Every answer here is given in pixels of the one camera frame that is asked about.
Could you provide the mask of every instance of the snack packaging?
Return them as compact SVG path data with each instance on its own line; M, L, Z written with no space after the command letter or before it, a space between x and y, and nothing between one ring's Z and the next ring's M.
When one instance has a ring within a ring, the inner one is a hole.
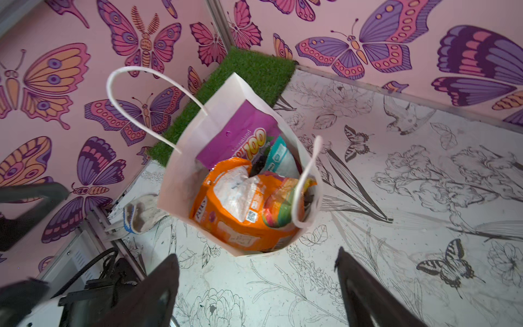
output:
M190 218L221 241L247 251L270 252L286 246L297 233L291 222L295 178L264 172L249 178L252 163L233 157L219 162L203 181ZM308 179L300 198L315 185Z
M248 159L255 164L279 135L276 119L245 100L196 159L209 170L231 157Z
M287 149L287 145L281 136L278 136L270 149L265 166L261 172L273 172L280 176L300 178L296 160L294 160L291 152Z

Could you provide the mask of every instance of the purple package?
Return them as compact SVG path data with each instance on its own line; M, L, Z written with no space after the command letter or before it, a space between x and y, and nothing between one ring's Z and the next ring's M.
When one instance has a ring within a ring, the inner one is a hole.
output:
M225 127L198 153L198 159L211 170L232 157L249 159L253 164L280 136L273 116L245 100Z

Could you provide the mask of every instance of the qr code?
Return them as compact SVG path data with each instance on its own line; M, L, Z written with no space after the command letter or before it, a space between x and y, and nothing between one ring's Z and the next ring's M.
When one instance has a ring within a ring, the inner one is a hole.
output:
M247 213L247 221L255 223L256 220L258 220L258 214L252 210L249 210L249 212Z

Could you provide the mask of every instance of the butterfly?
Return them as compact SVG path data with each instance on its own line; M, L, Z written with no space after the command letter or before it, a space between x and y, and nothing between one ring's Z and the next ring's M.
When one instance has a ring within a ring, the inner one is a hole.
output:
M214 61L221 64L223 58L227 55L222 39L218 36L216 30L214 34L203 23L197 22L189 25L191 27L191 34L195 37L196 42L200 44L198 47L198 57L201 63L207 67Z
M150 148L150 146L142 146L142 149L136 154L142 156L142 165L145 165L151 157L147 154L147 150Z
M189 66L188 71L189 72L187 74L187 85L189 86L189 91L192 94L196 94L201 88L202 81L196 73L196 71L194 70L194 68Z
M141 103L140 109L136 105L117 100L120 106L140 123L151 128L158 134L163 133L170 126L171 115L180 108L180 101L185 94L176 86L172 86L163 90L158 94L148 107L147 104L142 103L135 97L133 99ZM104 127L106 131L120 131L127 146L131 146L145 139L146 132L138 128L125 118L109 101L98 100L85 105L85 118L96 120Z
M494 110L523 105L523 90L516 91L514 86L523 85L523 49L520 46L495 32L470 25L453 27L440 44L439 70L491 79L435 79L432 82L434 89L446 92L454 106L471 106L494 99L498 99L492 106ZM523 126L523 111L505 121Z
M303 20L313 21L316 19L316 14L305 0L260 0L263 2L272 2L279 11L288 15L296 7L296 14ZM312 4L319 6L320 0L309 0Z
M172 0L162 0L162 3L164 4L165 9L167 9L167 11L170 13L170 15L173 18L178 18L178 13L174 9L174 6L172 4Z
M142 32L140 46L138 46L138 35L131 23L124 15L107 0L97 0L98 12L105 24L111 30L111 43L113 50L123 56L126 66L151 66L157 72L163 73L165 70L164 62L170 62L173 59L173 46L180 38L181 25L174 23L163 30L154 38L151 43L151 35L154 34L160 26L158 14L154 14L151 23L145 30L145 25L138 13L136 6L131 8L131 17L137 30ZM132 77L137 77L140 71L131 71Z
M292 60L292 51L285 44L285 42L280 38L280 36L278 34L274 33L272 35L272 39L274 40L274 51L276 52L276 55L278 57Z
M474 270L470 264L463 260L465 251L461 245L460 239L450 241L445 250L445 258L442 260L433 259L425 260L418 263L417 270L421 270L429 275L437 276L445 282L445 284L454 287L456 290L461 286L461 277L473 278Z
M35 179L46 172L51 157L51 139L40 136L19 146L0 163L0 187L52 183L53 178ZM24 199L15 203L31 202L39 198Z
M229 21L231 25L232 38L234 44L240 48L249 50L251 46L261 45L262 33L258 29L258 26L251 22L251 13L249 11L249 5L245 0L238 1L234 4L234 23Z
M365 144L369 140L369 136L364 133L356 133L356 131L345 125L345 136L349 139L350 145L345 151L345 162L349 162L356 157L356 154L365 154L370 152L369 147Z
M71 185L71 193L79 196L66 203L51 218L42 234L42 243L53 242L66 236L82 222L84 213L87 215L95 207L112 203L111 198L99 194L109 191L104 185L115 184L124 179L122 171L126 161L119 159L109 165L115 158L116 152L104 139L91 137L85 142L76 164L78 180L83 186L74 188L75 183Z
M76 90L77 84L84 80L83 75L87 71L85 63L90 58L86 51L85 44L71 43L38 58L24 75L25 87L22 87L21 98L18 69L24 61L26 50L21 51L22 58L14 70L8 70L0 63L7 77L4 86L0 86L0 119L5 118L11 110L20 109L31 119L57 120L64 129L71 128L60 116L69 112L69 106L73 104L65 94Z
M383 85L381 88L386 89L387 91L389 91L389 93L392 93L392 92L401 93L401 91L403 91L407 87L408 87L408 84L401 84L396 81L390 81L387 84Z
M427 16L439 2L441 0L387 0L361 28L362 46L354 35L331 31L345 36L350 45L335 38L314 37L298 43L296 50L300 57L311 59L317 66L331 66L336 74L351 80L365 75L361 61L365 65L370 61L382 73L410 70L409 49L398 43L412 42L428 32Z
M63 15L64 13L71 13L78 17L79 20L84 23L85 27L89 28L89 23L82 14L78 11L78 8L74 5L74 0L46 0L46 3L53 9L57 14Z

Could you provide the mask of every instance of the sketched bird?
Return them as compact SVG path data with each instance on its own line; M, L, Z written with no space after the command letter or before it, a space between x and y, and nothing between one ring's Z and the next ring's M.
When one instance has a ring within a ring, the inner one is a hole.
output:
M396 104L394 98L390 96L383 97L383 109L388 116L394 117L395 121L387 125L387 131L399 131L400 135L407 135L425 124L432 115L436 112L432 109L431 112L423 117L418 117L416 114L416 107L413 103L408 103L406 108Z

